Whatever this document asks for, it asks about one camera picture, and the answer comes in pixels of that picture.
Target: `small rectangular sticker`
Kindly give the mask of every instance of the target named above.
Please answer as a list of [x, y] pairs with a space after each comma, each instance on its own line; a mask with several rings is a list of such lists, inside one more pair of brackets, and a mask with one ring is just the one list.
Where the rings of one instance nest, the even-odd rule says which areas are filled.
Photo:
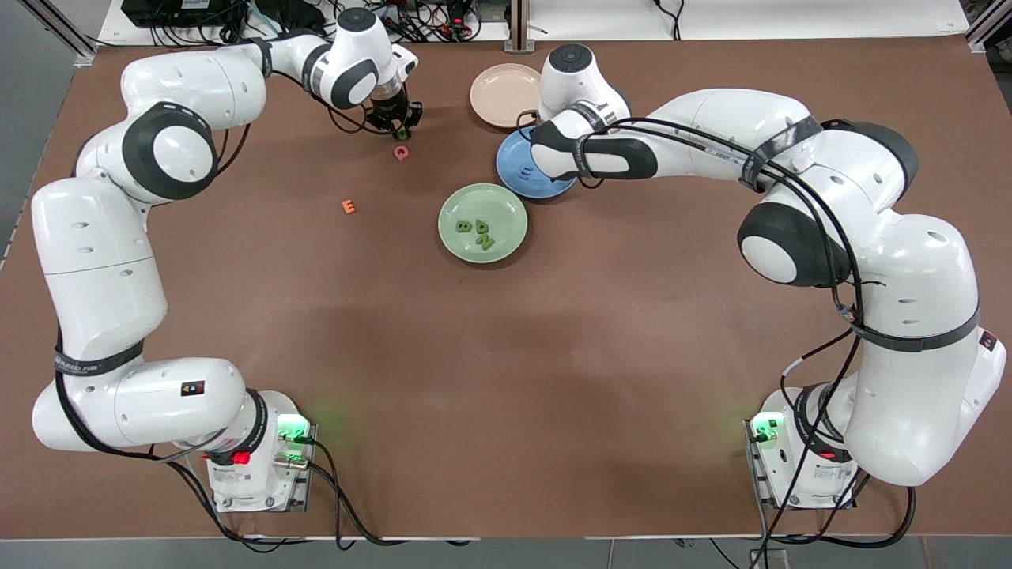
[[203, 395], [203, 382], [186, 382], [179, 387], [179, 395], [186, 397], [188, 395]]
[[985, 330], [981, 334], [981, 345], [988, 348], [989, 351], [995, 351], [995, 344], [998, 343], [998, 338], [991, 332]]

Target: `green plate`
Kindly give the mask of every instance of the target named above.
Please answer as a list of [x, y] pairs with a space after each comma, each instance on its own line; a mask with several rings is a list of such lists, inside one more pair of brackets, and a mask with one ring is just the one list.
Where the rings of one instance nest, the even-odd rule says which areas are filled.
[[525, 235], [527, 211], [523, 204], [512, 191], [494, 183], [461, 187], [439, 213], [439, 238], [449, 252], [468, 262], [504, 259], [516, 251]]

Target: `brown table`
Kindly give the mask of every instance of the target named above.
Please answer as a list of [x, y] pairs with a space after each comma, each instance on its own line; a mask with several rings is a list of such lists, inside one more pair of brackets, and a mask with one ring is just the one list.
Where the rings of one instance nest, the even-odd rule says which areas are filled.
[[[540, 68], [553, 48], [412, 47], [425, 117], [411, 157], [348, 136], [283, 79], [235, 166], [207, 191], [159, 208], [150, 235], [169, 316], [149, 360], [227, 357], [249, 386], [291, 396], [321, 425], [352, 500], [387, 536], [755, 535], [743, 418], [797, 354], [843, 326], [828, 293], [752, 272], [735, 234], [757, 198], [702, 179], [610, 181], [528, 204], [520, 251], [489, 267], [451, 257], [442, 201], [496, 181], [504, 133], [468, 106], [485, 68]], [[819, 118], [889, 125], [921, 171], [902, 213], [960, 228], [984, 324], [1012, 338], [1012, 119], [961, 37], [595, 44], [637, 113], [715, 86], [777, 91]], [[74, 78], [35, 185], [119, 120], [123, 66], [102, 50]], [[346, 216], [341, 201], [354, 199]], [[206, 536], [215, 529], [167, 468], [35, 441], [30, 410], [52, 377], [55, 317], [30, 222], [0, 274], [0, 534], [3, 538]], [[835, 350], [798, 370], [831, 378]], [[1012, 534], [1012, 389], [995, 396], [953, 461], [921, 488], [913, 532]], [[244, 533], [326, 536], [307, 514], [233, 516]], [[841, 533], [892, 532], [903, 493], [872, 484]], [[812, 531], [820, 514], [780, 525]]]

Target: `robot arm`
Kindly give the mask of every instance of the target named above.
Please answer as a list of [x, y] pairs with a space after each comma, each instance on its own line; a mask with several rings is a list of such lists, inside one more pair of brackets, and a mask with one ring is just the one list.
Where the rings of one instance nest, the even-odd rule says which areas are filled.
[[247, 390], [225, 359], [141, 355], [168, 309], [146, 221], [152, 207], [210, 184], [212, 132], [256, 119], [271, 73], [302, 78], [333, 108], [371, 97], [387, 125], [417, 123], [404, 86], [417, 59], [391, 46], [368, 10], [345, 10], [338, 23], [333, 46], [299, 35], [132, 63], [120, 81], [126, 117], [84, 144], [74, 177], [34, 194], [35, 246], [62, 332], [57, 378], [32, 410], [44, 444], [96, 450], [73, 417], [106, 446], [199, 445], [220, 510], [286, 507], [292, 469], [305, 468], [291, 438], [308, 429], [294, 404]]
[[[573, 48], [550, 56], [546, 77], [557, 54], [567, 50]], [[810, 424], [829, 384], [788, 390], [802, 397], [797, 416], [779, 392], [757, 415], [776, 417], [772, 431], [762, 426], [770, 434], [763, 457], [778, 503], [788, 498], [793, 474], [782, 468], [780, 451], [797, 466], [807, 448], [820, 449], [806, 461], [790, 497], [799, 507], [832, 507], [833, 496], [842, 495], [856, 472], [855, 462], [905, 486], [934, 476], [997, 389], [1006, 350], [978, 326], [974, 267], [958, 231], [936, 218], [892, 210], [917, 171], [909, 143], [876, 125], [820, 125], [793, 99], [745, 89], [688, 93], [646, 119], [622, 120], [618, 110], [626, 107], [586, 100], [574, 86], [580, 82], [542, 83], [542, 99], [551, 103], [542, 105], [546, 121], [531, 132], [531, 155], [545, 174], [739, 180], [764, 193], [738, 232], [754, 270], [774, 282], [820, 288], [860, 274], [863, 320], [852, 326], [865, 340], [861, 365], [841, 383], [818, 425], [839, 436], [813, 432]], [[764, 169], [769, 164], [795, 174], [828, 211], [816, 196], [803, 197], [782, 176], [771, 175]]]

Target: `blue plate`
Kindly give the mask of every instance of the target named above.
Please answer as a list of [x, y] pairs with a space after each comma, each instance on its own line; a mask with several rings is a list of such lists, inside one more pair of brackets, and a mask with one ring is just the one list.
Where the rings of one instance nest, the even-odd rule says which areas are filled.
[[506, 137], [496, 154], [496, 171], [499, 179], [517, 195], [532, 199], [555, 197], [572, 187], [576, 180], [552, 181], [537, 169], [530, 157], [530, 143], [520, 136], [522, 132], [529, 137], [533, 130], [533, 127], [526, 127]]

